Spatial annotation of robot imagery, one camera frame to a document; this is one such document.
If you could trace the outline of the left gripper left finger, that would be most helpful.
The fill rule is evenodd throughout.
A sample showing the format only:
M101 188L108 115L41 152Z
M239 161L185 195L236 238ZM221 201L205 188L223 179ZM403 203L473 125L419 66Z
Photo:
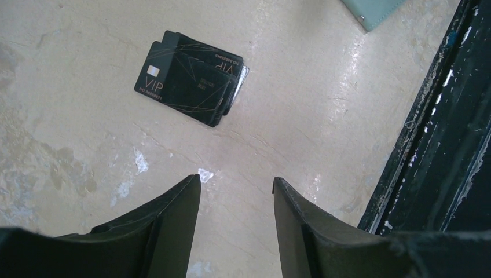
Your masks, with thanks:
M198 174L95 226L48 237L1 229L2 277L185 277L200 204Z

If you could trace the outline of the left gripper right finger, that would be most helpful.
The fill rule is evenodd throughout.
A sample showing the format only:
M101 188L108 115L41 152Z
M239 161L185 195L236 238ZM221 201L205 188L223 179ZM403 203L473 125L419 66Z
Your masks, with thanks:
M284 277L489 277L490 232L397 232L353 227L273 181Z

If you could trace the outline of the black credit card stack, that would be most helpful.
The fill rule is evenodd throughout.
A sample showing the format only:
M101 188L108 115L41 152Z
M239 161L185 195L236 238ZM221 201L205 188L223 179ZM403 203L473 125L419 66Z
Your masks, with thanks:
M167 30L152 43L134 90L215 127L229 113L248 72L241 56Z

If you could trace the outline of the teal card holder wallet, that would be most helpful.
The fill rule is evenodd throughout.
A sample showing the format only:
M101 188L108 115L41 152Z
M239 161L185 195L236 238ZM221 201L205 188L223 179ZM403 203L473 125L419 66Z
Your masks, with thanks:
M404 2L405 0L342 0L367 32L374 30Z

